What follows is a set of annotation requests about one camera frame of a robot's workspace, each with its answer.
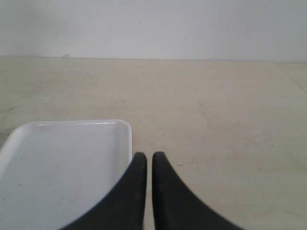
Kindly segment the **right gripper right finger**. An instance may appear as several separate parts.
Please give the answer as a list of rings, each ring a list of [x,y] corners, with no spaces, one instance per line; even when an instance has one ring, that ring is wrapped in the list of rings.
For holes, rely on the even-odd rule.
[[[156,230],[240,230],[203,203],[180,179],[164,152],[152,159],[152,204]]]

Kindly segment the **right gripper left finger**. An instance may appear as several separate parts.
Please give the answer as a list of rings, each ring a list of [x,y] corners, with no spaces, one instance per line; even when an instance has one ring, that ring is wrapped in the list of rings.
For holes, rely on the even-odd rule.
[[[110,192],[64,230],[142,230],[147,186],[147,158],[134,154]]]

